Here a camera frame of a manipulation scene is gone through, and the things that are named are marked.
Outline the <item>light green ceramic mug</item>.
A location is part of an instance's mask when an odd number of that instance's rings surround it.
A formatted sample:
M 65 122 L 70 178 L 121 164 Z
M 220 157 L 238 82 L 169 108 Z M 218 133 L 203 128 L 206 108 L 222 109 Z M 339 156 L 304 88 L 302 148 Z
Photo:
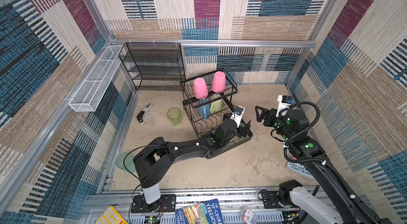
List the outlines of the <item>light green ceramic mug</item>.
M 223 101 L 222 99 L 219 99 L 217 101 L 214 101 L 210 104 L 210 113 L 214 114 L 219 112 L 223 108 Z

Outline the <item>white blue-handled mug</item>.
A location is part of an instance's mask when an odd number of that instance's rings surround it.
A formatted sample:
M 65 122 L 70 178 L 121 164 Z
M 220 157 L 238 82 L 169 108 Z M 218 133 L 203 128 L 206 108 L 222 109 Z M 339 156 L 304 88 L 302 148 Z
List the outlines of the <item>white blue-handled mug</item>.
M 201 117 L 205 120 L 208 119 L 210 116 L 210 105 L 208 104 L 206 99 L 202 99 L 199 101 L 200 107 L 198 107 L 198 113 Z

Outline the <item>pink plastic cup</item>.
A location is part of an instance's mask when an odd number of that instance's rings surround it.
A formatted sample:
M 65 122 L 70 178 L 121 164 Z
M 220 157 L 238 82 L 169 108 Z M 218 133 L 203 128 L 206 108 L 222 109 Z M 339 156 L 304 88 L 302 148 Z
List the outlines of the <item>pink plastic cup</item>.
M 222 71 L 214 73 L 212 82 L 212 91 L 214 93 L 222 93 L 226 87 L 226 74 Z
M 195 98 L 202 100 L 208 96 L 208 86 L 206 81 L 202 77 L 198 77 L 194 80 L 194 94 Z

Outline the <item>teal cup behind arm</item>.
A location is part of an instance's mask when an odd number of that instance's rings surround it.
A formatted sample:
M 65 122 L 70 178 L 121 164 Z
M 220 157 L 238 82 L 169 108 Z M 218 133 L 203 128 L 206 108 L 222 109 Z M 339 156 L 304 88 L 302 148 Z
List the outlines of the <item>teal cup behind arm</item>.
M 133 163 L 133 154 L 130 152 L 124 152 L 118 155 L 116 158 L 116 166 L 123 170 L 128 171 L 130 173 L 135 173 L 136 169 Z

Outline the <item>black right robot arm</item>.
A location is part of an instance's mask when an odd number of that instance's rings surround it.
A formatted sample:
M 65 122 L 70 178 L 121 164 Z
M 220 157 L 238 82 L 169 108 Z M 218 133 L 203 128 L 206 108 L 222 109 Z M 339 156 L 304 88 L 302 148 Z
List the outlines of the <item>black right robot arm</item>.
M 320 224 L 389 224 L 381 218 L 355 193 L 335 169 L 320 144 L 308 136 L 308 131 L 318 122 L 320 109 L 312 102 L 316 115 L 309 121 L 305 113 L 292 104 L 281 111 L 256 106 L 256 119 L 265 127 L 271 127 L 283 137 L 283 154 L 290 163 L 301 164 L 316 179 L 330 198 L 332 209 L 307 192 L 299 183 L 282 183 L 280 192 L 282 205 L 296 205 L 311 215 Z

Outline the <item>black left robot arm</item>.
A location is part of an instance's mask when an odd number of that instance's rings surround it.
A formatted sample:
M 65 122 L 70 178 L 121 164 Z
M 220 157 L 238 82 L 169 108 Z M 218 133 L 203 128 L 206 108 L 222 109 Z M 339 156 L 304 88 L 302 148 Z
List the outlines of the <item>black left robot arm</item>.
M 159 182 L 174 163 L 191 158 L 212 159 L 250 141 L 252 136 L 250 121 L 237 125 L 225 119 L 219 127 L 194 140 L 170 142 L 155 138 L 133 158 L 145 202 L 149 207 L 161 203 Z

